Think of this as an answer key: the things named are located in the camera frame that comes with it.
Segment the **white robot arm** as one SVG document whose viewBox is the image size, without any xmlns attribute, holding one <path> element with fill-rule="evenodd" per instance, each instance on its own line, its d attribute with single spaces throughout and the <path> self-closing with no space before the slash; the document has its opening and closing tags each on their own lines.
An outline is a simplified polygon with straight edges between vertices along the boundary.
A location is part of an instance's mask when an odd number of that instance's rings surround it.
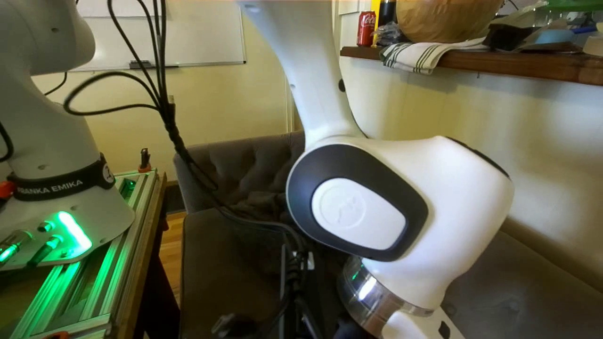
<svg viewBox="0 0 603 339">
<path fill-rule="evenodd" d="M 305 235 L 348 254 L 341 277 L 348 314 L 378 339 L 463 339 L 441 301 L 503 224 L 510 177 L 452 137 L 365 137 L 337 88 L 328 0 L 235 2 L 292 88 L 305 149 L 284 199 Z M 0 0 L 0 109 L 15 186 L 2 228 L 60 230 L 62 262 L 84 258 L 133 220 L 86 124 L 32 81 L 92 54 L 73 0 Z"/>
</svg>

